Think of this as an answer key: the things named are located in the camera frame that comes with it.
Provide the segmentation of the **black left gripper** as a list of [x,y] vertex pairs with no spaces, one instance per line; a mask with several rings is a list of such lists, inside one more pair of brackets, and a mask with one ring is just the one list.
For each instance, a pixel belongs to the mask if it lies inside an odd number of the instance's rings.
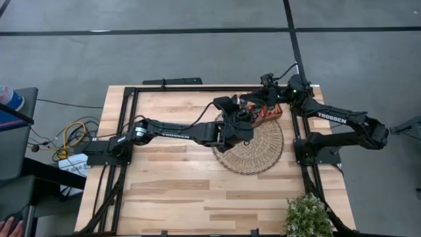
[[254,127],[258,126],[260,113],[245,112],[247,101],[238,97],[235,100],[240,112],[220,113],[218,119],[224,122],[221,127],[220,139],[223,144],[218,146],[219,152],[226,152],[241,142],[250,142],[253,139]]

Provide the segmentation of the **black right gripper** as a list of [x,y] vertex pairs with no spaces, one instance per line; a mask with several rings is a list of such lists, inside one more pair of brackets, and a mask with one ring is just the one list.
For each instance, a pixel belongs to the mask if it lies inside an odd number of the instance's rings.
[[240,95],[242,100],[259,99],[259,103],[266,108],[275,107],[278,103],[302,103],[307,98],[311,98],[310,83],[300,74],[294,74],[286,86],[279,86],[274,83],[276,96],[273,90],[261,88],[251,93]]

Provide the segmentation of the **red tea packet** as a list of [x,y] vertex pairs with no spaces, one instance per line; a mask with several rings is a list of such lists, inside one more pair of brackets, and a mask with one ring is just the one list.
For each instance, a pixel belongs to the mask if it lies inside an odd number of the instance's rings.
[[263,105],[254,105],[253,106],[253,114],[255,118],[255,122],[262,120],[266,117],[267,108]]

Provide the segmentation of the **wooden divided tea box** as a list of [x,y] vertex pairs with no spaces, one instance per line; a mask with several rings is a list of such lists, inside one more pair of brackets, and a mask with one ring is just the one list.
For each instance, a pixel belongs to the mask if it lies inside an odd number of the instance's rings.
[[260,121],[260,123],[259,123],[259,125],[258,126],[260,126],[260,125],[262,125],[263,123],[265,123],[265,122],[270,122],[270,121],[273,121],[273,120],[277,120],[277,119],[267,119],[267,117],[265,117],[264,119],[262,119],[261,121]]

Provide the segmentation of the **round woven placemat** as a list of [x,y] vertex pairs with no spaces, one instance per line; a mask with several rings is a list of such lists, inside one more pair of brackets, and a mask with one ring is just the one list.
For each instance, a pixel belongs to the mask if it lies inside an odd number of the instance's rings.
[[284,133],[278,120],[264,122],[249,143],[237,144],[225,153],[212,148],[215,159],[229,171],[255,175],[271,169],[284,152]]

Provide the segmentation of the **black flat bar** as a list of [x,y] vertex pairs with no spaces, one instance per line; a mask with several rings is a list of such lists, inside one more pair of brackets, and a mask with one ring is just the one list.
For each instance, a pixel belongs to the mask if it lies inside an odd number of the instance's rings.
[[201,78],[162,78],[160,80],[144,80],[143,85],[201,85]]

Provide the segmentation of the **green white potted plant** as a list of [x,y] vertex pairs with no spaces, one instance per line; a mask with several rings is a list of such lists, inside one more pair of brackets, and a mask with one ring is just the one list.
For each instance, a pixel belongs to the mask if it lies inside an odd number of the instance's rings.
[[284,232],[292,237],[333,237],[325,204],[313,194],[287,200]]

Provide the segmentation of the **grey metal stand foot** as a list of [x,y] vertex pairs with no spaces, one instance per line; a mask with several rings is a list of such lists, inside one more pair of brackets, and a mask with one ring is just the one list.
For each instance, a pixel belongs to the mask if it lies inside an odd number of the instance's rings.
[[393,126],[390,128],[390,131],[392,134],[400,134],[406,131],[411,131],[421,135],[421,116],[415,116],[400,125]]

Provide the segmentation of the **white cardboard box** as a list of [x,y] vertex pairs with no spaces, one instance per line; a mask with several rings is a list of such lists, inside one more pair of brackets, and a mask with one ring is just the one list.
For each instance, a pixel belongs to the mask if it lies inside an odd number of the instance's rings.
[[82,177],[88,174],[89,166],[87,165],[88,156],[81,153],[68,157],[59,161],[59,168],[62,171],[68,171]]

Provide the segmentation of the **black floor beam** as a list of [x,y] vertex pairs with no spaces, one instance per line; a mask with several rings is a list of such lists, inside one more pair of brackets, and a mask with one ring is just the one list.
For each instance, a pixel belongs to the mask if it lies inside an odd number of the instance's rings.
[[83,190],[86,185],[86,178],[83,176],[60,170],[51,165],[46,165],[29,158],[23,159],[21,174],[34,175],[35,177],[48,182],[81,190]]

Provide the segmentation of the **black rod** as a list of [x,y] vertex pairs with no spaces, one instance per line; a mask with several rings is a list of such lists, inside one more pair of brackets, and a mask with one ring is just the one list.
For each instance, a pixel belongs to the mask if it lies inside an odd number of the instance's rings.
[[1,104],[1,103],[0,103],[0,110],[4,111],[4,112],[6,112],[10,115],[13,115],[13,116],[19,118],[20,120],[23,120],[23,121],[27,122],[28,124],[34,124],[34,120],[32,118],[29,118],[26,115],[23,115],[22,113],[19,113],[18,111],[15,111],[15,110],[11,109],[10,107],[8,107],[4,104]]

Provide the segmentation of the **grey side table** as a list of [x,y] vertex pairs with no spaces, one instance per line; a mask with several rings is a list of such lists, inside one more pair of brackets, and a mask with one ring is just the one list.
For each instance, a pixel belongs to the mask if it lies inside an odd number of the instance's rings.
[[[25,98],[20,113],[32,119],[38,89],[22,88],[17,92]],[[30,126],[25,126],[0,132],[0,180],[10,180],[20,176],[30,129]]]

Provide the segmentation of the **blue white bottle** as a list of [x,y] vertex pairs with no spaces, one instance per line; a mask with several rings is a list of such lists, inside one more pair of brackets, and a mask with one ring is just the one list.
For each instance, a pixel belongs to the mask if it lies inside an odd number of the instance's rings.
[[24,97],[8,86],[0,84],[0,104],[6,105],[15,111],[21,110],[25,103]]

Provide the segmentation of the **blue flat folder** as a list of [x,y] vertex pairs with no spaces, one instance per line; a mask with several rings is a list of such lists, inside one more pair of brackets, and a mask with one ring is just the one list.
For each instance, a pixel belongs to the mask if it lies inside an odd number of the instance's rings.
[[22,120],[21,118],[11,115],[5,111],[0,111],[0,132],[21,128],[27,125],[28,123],[25,120]]

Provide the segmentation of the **black computer mouse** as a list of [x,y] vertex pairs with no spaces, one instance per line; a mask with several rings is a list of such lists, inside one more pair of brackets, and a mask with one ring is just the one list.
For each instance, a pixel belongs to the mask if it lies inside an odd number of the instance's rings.
[[12,224],[10,227],[10,231],[13,231],[17,224],[23,219],[21,212],[11,213],[10,215],[4,218],[4,221],[7,222],[10,218],[12,218]]

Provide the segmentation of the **person's hand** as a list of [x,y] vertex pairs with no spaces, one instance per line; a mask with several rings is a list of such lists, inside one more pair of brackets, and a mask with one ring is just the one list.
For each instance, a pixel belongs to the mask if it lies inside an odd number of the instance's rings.
[[22,237],[23,235],[23,221],[20,221],[16,228],[13,231],[10,231],[10,227],[12,224],[12,218],[10,218],[7,222],[1,221],[0,222],[0,237]]

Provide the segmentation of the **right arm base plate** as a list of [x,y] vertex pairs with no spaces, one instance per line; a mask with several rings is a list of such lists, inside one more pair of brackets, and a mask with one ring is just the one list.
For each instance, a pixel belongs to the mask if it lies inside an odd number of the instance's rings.
[[339,156],[340,147],[309,148],[305,146],[306,140],[293,141],[296,162],[303,167],[316,164],[337,165],[341,163]]

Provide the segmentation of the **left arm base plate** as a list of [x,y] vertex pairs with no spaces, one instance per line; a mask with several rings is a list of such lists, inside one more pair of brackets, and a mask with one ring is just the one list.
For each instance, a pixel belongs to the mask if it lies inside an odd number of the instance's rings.
[[80,148],[78,153],[87,155],[89,166],[124,166],[131,163],[133,145],[128,142],[117,144],[111,141],[94,141]]

